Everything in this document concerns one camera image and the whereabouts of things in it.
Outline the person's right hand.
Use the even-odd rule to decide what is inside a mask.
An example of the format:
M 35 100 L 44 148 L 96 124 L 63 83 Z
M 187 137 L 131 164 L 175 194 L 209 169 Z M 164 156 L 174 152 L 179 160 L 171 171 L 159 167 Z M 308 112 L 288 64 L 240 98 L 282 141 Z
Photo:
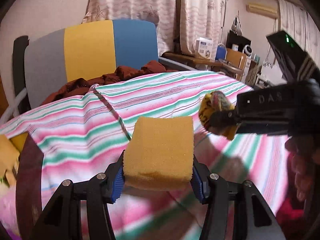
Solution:
M 319 165 L 319 148 L 313 137 L 291 137 L 285 148 L 293 154 L 291 169 L 295 174 L 297 199 L 305 201 L 314 182 L 314 165 Z

